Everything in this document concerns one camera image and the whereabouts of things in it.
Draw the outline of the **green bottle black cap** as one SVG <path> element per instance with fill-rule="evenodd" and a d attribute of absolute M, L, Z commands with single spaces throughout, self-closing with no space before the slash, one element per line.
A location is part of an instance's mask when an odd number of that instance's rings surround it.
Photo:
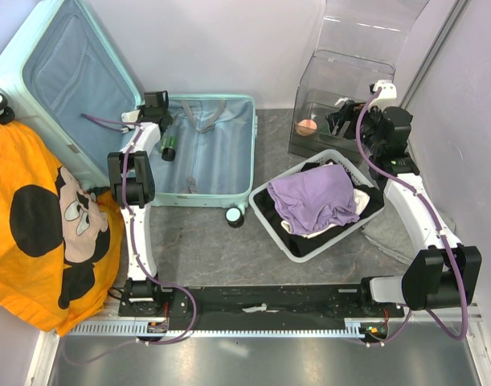
<path fill-rule="evenodd" d="M 178 139 L 173 135 L 165 135 L 161 141 L 162 160 L 172 162 L 176 157 Z"/>

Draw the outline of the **clear smoky plastic container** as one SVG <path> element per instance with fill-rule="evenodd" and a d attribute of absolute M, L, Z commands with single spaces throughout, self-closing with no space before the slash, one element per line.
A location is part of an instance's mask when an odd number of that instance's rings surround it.
<path fill-rule="evenodd" d="M 370 85 L 393 80 L 395 65 L 425 1 L 328 1 L 317 46 L 296 94 L 288 151 L 310 158 L 337 150 L 362 161 L 354 139 L 317 132 L 303 137 L 296 124 L 337 112 L 346 101 L 364 102 Z"/>

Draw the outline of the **light blue hard suitcase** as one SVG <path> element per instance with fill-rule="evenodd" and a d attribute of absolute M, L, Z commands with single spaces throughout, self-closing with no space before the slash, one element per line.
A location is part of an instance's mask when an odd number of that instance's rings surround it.
<path fill-rule="evenodd" d="M 81 1 L 41 1 L 0 55 L 0 94 L 18 121 L 87 187 L 109 183 L 108 154 L 131 133 L 95 117 L 121 120 L 144 103 L 128 70 Z M 152 150 L 156 206 L 235 207 L 252 190 L 257 135 L 255 101 L 240 94 L 169 96 L 176 157 Z"/>

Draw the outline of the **black garment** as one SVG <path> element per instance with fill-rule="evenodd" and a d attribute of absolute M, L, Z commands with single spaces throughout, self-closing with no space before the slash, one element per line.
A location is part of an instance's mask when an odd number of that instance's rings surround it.
<path fill-rule="evenodd" d="M 344 234 L 384 206 L 381 191 L 354 183 L 343 165 L 307 162 L 252 196 L 259 213 L 297 258 Z"/>

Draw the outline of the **green round cosmetic case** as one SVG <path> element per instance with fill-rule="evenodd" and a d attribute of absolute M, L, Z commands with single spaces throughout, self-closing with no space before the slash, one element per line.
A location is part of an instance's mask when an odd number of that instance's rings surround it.
<path fill-rule="evenodd" d="M 320 134 L 323 134 L 325 136 L 330 136 L 333 134 L 334 123 L 332 121 L 329 122 L 324 117 L 324 118 L 317 119 L 316 123 L 317 123 L 317 130 Z"/>

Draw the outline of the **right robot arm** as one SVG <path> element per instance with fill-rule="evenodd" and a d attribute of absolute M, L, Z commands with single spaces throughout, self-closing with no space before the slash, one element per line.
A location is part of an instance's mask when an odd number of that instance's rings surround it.
<path fill-rule="evenodd" d="M 368 289 L 356 296 L 358 311 L 368 317 L 385 302 L 411 310 L 465 309 L 472 300 L 481 254 L 465 246 L 441 219 L 423 186 L 419 169 L 407 152 L 412 115 L 397 106 L 371 107 L 347 100 L 326 117 L 332 134 L 361 144 L 370 175 L 395 207 L 415 257 L 401 277 L 369 277 Z"/>

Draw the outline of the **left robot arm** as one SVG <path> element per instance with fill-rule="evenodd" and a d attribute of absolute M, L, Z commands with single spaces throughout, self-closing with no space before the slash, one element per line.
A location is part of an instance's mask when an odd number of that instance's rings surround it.
<path fill-rule="evenodd" d="M 118 314 L 159 317 L 166 301 L 158 284 L 150 238 L 149 220 L 156 188 L 149 156 L 172 123 L 168 92 L 146 93 L 144 104 L 134 113 L 124 113 L 122 123 L 133 133 L 119 151 L 107 157 L 110 189 L 121 207 L 129 255 Z"/>

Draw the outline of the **grey folded cloth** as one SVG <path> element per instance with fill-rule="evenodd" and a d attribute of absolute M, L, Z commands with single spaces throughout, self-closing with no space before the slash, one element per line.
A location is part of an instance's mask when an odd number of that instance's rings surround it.
<path fill-rule="evenodd" d="M 390 202 L 361 232 L 372 245 L 402 264 L 410 265 L 417 254 L 401 217 Z"/>

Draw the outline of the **orange cartoon mouse bag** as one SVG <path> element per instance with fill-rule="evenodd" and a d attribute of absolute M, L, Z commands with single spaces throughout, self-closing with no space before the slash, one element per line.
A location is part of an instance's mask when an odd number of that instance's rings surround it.
<path fill-rule="evenodd" d="M 109 192 L 85 191 L 26 125 L 0 124 L 0 306 L 67 334 L 103 309 L 123 235 Z"/>

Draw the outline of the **aluminium frame post right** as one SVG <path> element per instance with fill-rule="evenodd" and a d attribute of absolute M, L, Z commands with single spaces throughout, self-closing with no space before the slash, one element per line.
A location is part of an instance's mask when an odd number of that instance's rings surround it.
<path fill-rule="evenodd" d="M 414 99 L 470 1 L 430 1 L 417 17 L 396 64 L 397 104 Z"/>

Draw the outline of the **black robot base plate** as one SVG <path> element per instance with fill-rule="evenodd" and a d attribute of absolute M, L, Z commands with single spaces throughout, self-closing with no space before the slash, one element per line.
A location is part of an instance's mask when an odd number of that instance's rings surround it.
<path fill-rule="evenodd" d="M 123 287 L 112 287 L 108 295 L 120 305 Z M 402 318 L 394 303 L 374 302 L 360 284 L 346 285 L 249 285 L 203 286 L 185 290 L 162 289 L 166 308 L 159 317 L 138 321 L 167 322 L 191 330 L 195 326 L 329 326 L 340 321 L 360 322 L 367 334 L 360 341 L 372 342 L 388 336 L 390 318 Z M 145 344 L 177 343 L 188 338 L 139 339 Z"/>

